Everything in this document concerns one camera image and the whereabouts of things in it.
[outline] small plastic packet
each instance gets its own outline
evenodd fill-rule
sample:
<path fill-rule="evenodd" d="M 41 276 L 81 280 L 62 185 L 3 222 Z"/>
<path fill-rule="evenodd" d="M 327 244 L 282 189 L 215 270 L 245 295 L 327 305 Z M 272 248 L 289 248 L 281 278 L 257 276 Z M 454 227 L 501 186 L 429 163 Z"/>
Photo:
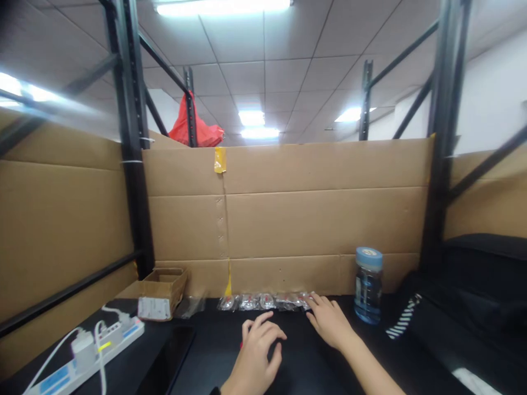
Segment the small plastic packet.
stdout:
<path fill-rule="evenodd" d="M 272 310 L 276 308 L 274 298 L 271 294 L 260 294 L 260 308 L 262 310 Z"/>
<path fill-rule="evenodd" d="M 309 307 L 309 304 L 307 303 L 308 299 L 313 300 L 313 296 L 311 295 L 311 293 L 309 293 L 309 292 L 300 292 L 298 294 L 298 300 L 299 300 L 300 305 L 301 305 L 300 307 L 302 307 L 302 309 L 304 309 L 304 311 L 311 310 L 311 307 Z"/>
<path fill-rule="evenodd" d="M 218 310 L 234 311 L 238 307 L 239 295 L 223 296 L 218 303 Z"/>
<path fill-rule="evenodd" d="M 274 303 L 279 311 L 296 311 L 298 298 L 294 294 L 276 294 Z"/>
<path fill-rule="evenodd" d="M 205 300 L 203 296 L 186 296 L 177 306 L 174 313 L 175 318 L 189 319 L 195 313 L 205 310 Z"/>
<path fill-rule="evenodd" d="M 239 309 L 241 311 L 260 310 L 259 296 L 242 294 Z"/>

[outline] power strip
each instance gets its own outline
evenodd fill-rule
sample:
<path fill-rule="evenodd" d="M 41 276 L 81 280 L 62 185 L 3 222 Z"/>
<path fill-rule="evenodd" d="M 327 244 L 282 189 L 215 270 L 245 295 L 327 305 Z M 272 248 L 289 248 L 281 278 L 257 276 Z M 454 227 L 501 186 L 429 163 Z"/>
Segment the power strip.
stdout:
<path fill-rule="evenodd" d="M 77 363 L 72 359 L 55 373 L 31 387 L 28 395 L 69 395 L 79 388 L 86 380 L 99 371 L 99 358 L 102 354 L 103 362 L 106 365 L 114 359 L 121 351 L 132 344 L 144 333 L 144 323 L 137 317 L 132 318 L 133 326 L 122 332 L 121 323 L 116 323 L 101 333 L 100 344 L 104 345 L 113 342 L 111 347 L 103 349 L 97 353 L 96 362 L 85 372 L 77 374 Z M 121 337 L 122 341 L 115 345 L 116 338 Z"/>

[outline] black table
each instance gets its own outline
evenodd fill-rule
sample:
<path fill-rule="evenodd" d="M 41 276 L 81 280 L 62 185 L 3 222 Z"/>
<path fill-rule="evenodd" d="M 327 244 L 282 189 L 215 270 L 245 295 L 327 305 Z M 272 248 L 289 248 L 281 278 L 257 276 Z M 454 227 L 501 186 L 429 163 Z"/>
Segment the black table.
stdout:
<path fill-rule="evenodd" d="M 392 296 L 383 297 L 383 320 L 379 326 L 370 326 L 355 316 L 352 297 L 336 298 L 349 317 L 352 326 L 399 383 L 407 395 L 412 394 L 462 394 L 470 395 L 411 334 L 391 340 L 384 328 L 392 323 L 399 311 Z M 123 311 L 134 313 L 137 301 L 115 300 L 109 303 Z M 195 336 L 181 336 L 176 345 L 172 363 L 184 359 L 172 394 L 208 395 L 214 386 L 221 386 L 228 378 L 242 341 L 242 323 L 255 319 L 261 312 L 220 312 L 217 300 L 207 300 L 206 310 L 189 320 L 172 320 L 168 323 L 146 322 L 145 333 L 113 361 L 106 365 L 108 395 L 134 394 L 145 379 L 166 340 L 174 329 L 192 326 Z M 107 324 L 116 321 L 116 314 L 98 311 L 81 326 L 93 328 L 104 319 Z M 342 356 L 328 347 L 314 331 L 302 312 L 275 312 L 271 321 L 287 334 L 283 342 L 283 361 L 269 394 L 363 394 L 353 372 Z M 7 382 L 2 383 L 2 394 L 22 394 L 35 372 L 44 362 L 50 348 Z M 41 378 L 65 364 L 69 356 L 67 347 L 50 363 Z M 100 393 L 100 377 L 92 376 L 76 394 Z"/>

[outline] blue bottle cap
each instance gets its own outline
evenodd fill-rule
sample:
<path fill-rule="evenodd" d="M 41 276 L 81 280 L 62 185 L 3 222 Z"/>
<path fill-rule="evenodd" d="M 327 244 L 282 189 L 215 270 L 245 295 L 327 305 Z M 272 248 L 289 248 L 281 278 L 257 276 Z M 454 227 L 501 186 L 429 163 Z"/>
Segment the blue bottle cap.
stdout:
<path fill-rule="evenodd" d="M 383 254 L 373 248 L 357 247 L 356 260 L 359 265 L 367 265 L 379 270 L 383 267 Z"/>

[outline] hand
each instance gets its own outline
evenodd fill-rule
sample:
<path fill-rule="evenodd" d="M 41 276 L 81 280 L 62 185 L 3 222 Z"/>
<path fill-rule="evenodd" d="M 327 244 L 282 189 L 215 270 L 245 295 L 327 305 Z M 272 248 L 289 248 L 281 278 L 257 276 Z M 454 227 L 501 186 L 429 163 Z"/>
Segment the hand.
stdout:
<path fill-rule="evenodd" d="M 231 376 L 221 387 L 222 395 L 263 395 L 274 381 L 282 363 L 282 344 L 276 344 L 270 362 L 267 354 L 276 339 L 286 340 L 287 336 L 278 325 L 264 322 L 272 316 L 271 311 L 243 323 L 243 346 Z"/>
<path fill-rule="evenodd" d="M 358 338 L 357 334 L 337 302 L 314 293 L 312 296 L 313 300 L 307 299 L 314 314 L 306 313 L 309 321 L 327 344 L 342 352 L 346 342 Z"/>

